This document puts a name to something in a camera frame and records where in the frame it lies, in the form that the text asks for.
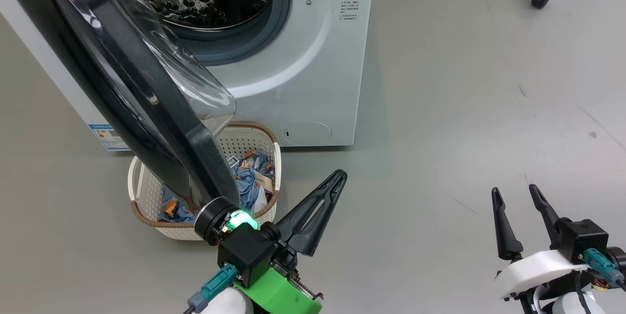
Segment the laundry basket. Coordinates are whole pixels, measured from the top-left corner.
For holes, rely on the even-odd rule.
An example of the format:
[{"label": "laundry basket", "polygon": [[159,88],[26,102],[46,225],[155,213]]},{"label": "laundry basket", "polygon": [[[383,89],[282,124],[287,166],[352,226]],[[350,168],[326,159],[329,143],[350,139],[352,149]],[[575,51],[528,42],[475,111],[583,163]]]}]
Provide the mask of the laundry basket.
[{"label": "laundry basket", "polygon": [[[272,199],[266,207],[252,216],[259,225],[273,221],[280,193],[280,147],[276,142],[276,136],[262,125],[233,122],[217,136],[217,140],[226,157],[234,156],[242,159],[253,150],[268,156],[268,160],[275,168]],[[135,157],[128,169],[128,196],[130,196],[135,216],[141,222],[156,228],[174,240],[201,241],[202,238],[194,232],[193,223],[157,221],[163,212],[163,187],[163,182]]]}]

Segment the gray floor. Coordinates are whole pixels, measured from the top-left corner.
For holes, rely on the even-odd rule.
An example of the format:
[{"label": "gray floor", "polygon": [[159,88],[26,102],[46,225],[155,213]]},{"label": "gray floor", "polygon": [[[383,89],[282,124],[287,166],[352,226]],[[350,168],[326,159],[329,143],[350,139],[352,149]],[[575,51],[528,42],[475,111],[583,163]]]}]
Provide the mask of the gray floor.
[{"label": "gray floor", "polygon": [[[324,314],[521,313],[495,298],[490,189],[526,254],[527,192],[626,247],[624,0],[373,0],[356,142],[284,154],[279,214],[350,182],[300,271]],[[139,223],[107,153],[0,18],[0,312],[176,314],[215,251]],[[626,296],[597,294],[610,313]]]}]

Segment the basket handle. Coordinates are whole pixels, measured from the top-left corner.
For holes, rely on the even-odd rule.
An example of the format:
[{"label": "basket handle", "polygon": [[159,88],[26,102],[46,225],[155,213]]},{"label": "basket handle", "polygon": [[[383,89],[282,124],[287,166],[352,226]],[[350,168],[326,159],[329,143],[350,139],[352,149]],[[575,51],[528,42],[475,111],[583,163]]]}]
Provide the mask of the basket handle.
[{"label": "basket handle", "polygon": [[278,143],[274,143],[274,170],[276,173],[274,174],[274,189],[276,191],[280,191],[280,176],[282,175],[282,158],[280,156],[280,146]]},{"label": "basket handle", "polygon": [[134,201],[134,177],[137,175],[136,170],[139,163],[139,158],[135,156],[130,163],[130,167],[128,167],[128,197],[130,197],[131,201]]}]

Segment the green bracket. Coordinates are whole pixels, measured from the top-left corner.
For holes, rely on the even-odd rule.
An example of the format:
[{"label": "green bracket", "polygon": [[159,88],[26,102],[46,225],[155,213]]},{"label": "green bracket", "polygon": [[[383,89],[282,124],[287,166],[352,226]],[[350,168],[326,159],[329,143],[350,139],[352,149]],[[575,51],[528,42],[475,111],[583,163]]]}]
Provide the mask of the green bracket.
[{"label": "green bracket", "polygon": [[322,304],[293,287],[276,270],[270,268],[250,288],[237,281],[233,284],[246,296],[271,314],[318,314]]}]

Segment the cable connector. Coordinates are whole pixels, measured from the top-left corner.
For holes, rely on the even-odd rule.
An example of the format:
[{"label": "cable connector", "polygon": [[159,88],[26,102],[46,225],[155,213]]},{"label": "cable connector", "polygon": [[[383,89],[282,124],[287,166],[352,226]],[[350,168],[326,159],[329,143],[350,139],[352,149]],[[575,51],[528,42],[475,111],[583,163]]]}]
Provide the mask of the cable connector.
[{"label": "cable connector", "polygon": [[624,274],[615,269],[615,264],[611,263],[601,252],[595,248],[585,251],[585,263],[593,270],[599,272],[606,282],[613,288],[620,287],[620,282],[624,283]]},{"label": "cable connector", "polygon": [[189,308],[194,308],[194,312],[199,314],[213,298],[230,287],[235,278],[237,278],[237,268],[226,263],[211,280],[202,286],[200,292],[196,292],[187,300]]}]

